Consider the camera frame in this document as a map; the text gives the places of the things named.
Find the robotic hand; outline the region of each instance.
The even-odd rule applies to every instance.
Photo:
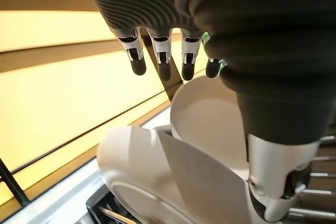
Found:
[[[265,221],[281,220],[307,186],[333,109],[336,0],[94,1],[138,75],[146,71],[139,27],[151,36],[162,80],[170,77],[172,28],[182,30],[186,80],[209,33],[209,61],[225,59],[221,78],[237,92],[254,209]]]

